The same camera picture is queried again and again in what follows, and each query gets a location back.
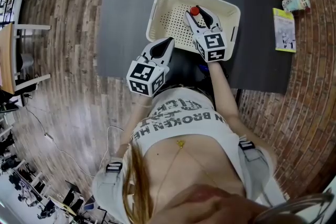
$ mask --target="wooden floor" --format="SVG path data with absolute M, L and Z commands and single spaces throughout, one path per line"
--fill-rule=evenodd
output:
M 100 5 L 101 0 L 25 0 L 20 20 L 51 25 L 50 31 L 35 31 L 23 40 L 21 51 L 33 54 L 35 59 L 30 73 L 51 74 L 51 79 L 33 92 L 27 108 L 40 119 L 58 147 L 91 175 L 98 171 L 107 149 L 107 127 L 123 127 L 132 102 L 121 80 L 97 76 Z M 25 108 L 15 113 L 15 119 L 18 156 L 43 172 L 52 185 L 53 196 L 65 196 L 67 180 L 88 199 L 92 178 L 44 137 L 43 128 Z M 110 150 L 105 160 L 116 150 L 119 133 L 110 128 Z M 100 222 L 102 214 L 97 215 Z

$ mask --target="perforated basket bottom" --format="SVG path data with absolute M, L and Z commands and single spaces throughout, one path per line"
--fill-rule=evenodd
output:
M 191 7 L 190 5 L 175 3 L 170 12 L 167 11 L 162 14 L 158 32 L 164 33 L 165 37 L 173 37 L 176 48 L 198 52 L 193 44 L 190 28 L 183 23 L 184 14 Z M 204 20 L 200 15 L 196 17 L 196 20 L 199 25 L 205 26 Z

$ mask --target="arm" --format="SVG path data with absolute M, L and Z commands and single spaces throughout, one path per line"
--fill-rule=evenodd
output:
M 257 137 L 249 128 L 247 128 L 239 118 L 236 100 L 231 92 L 230 86 L 224 76 L 222 67 L 218 62 L 208 63 L 211 82 L 215 94 L 215 103 L 217 112 L 223 116 L 230 129 L 238 136 L 246 136 L 256 146 L 260 146 L 269 153 L 274 167 L 276 166 L 276 154 L 272 147 L 264 140 Z
M 121 134 L 120 147 L 116 153 L 116 157 L 122 158 L 130 143 L 131 135 L 136 125 L 148 116 L 152 98 L 140 95 L 137 103 L 135 104 L 132 114 L 128 120 L 125 130 Z

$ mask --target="white plastic basket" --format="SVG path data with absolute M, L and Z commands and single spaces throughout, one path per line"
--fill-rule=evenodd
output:
M 154 0 L 146 31 L 147 39 L 155 41 L 163 37 L 173 37 L 176 48 L 198 53 L 193 44 L 191 30 L 183 23 L 185 11 L 196 5 L 203 6 L 218 16 L 228 41 L 224 57 L 224 61 L 227 61 L 234 49 L 240 10 L 223 0 Z M 198 23 L 205 26 L 202 18 Z

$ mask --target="yellow book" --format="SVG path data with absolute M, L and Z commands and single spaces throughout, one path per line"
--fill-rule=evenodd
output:
M 275 49 L 296 52 L 295 23 L 292 13 L 273 8 Z

